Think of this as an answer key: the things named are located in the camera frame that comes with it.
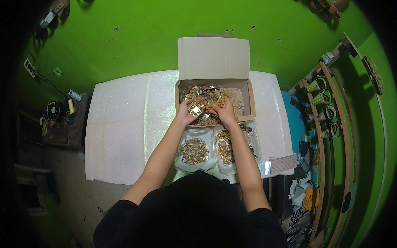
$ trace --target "yellow thread spool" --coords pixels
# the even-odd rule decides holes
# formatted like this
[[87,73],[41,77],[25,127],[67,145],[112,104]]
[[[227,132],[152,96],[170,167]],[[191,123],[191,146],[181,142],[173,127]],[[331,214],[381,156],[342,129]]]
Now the yellow thread spool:
[[74,110],[72,99],[69,99],[67,103],[69,104],[69,112],[70,112],[70,114],[73,114],[75,112],[75,110]]

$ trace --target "person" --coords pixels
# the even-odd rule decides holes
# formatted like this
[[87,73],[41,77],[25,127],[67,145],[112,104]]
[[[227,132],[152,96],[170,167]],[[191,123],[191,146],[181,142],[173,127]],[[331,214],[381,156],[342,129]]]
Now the person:
[[203,171],[163,187],[184,129],[195,118],[179,111],[142,175],[103,217],[93,242],[102,247],[287,247],[263,190],[258,165],[228,98],[213,105],[229,130],[242,201],[233,185]]

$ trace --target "concrete floor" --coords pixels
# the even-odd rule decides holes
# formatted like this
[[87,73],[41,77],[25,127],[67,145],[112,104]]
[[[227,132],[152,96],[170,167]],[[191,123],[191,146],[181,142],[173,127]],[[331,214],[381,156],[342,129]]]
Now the concrete floor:
[[84,160],[75,150],[42,148],[41,163],[56,176],[66,226],[83,247],[93,247],[94,230],[102,219],[100,210],[112,207],[130,186],[86,180]]

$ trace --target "box lid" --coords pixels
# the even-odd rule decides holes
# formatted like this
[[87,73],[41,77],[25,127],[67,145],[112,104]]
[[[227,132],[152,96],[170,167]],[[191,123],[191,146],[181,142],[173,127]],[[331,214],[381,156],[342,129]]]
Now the box lid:
[[178,38],[179,79],[248,79],[249,40]]

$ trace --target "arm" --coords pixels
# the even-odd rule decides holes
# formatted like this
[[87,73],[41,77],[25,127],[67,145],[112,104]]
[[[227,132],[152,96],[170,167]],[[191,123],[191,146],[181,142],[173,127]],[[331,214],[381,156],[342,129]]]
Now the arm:
[[129,200],[139,205],[149,192],[163,186],[175,159],[183,130],[190,122],[195,120],[187,110],[187,105],[191,102],[192,100],[188,99],[181,103],[177,116],[150,156],[142,175],[127,191],[122,198],[123,200]]
[[223,108],[213,105],[213,109],[210,112],[218,114],[221,121],[229,130],[241,194],[247,211],[251,212],[258,208],[271,210],[265,192],[263,191],[258,164],[247,145],[240,125],[237,123],[229,98],[225,99],[225,106]]

